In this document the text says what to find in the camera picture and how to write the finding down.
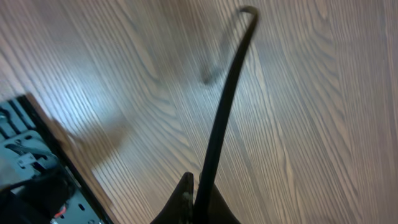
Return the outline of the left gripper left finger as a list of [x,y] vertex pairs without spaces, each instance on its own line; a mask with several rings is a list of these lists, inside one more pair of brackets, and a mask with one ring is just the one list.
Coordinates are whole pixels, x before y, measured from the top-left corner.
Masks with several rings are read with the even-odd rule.
[[184,173],[167,203],[151,224],[193,223],[193,186],[193,174]]

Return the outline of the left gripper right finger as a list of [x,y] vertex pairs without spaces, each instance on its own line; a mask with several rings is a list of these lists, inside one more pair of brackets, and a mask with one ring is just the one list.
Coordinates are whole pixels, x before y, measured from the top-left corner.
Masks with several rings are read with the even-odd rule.
[[217,186],[213,184],[210,201],[207,211],[204,209],[199,210],[198,213],[199,223],[214,223],[214,224],[240,224],[241,222],[235,217],[233,212],[229,209],[228,204],[225,202],[222,194]]

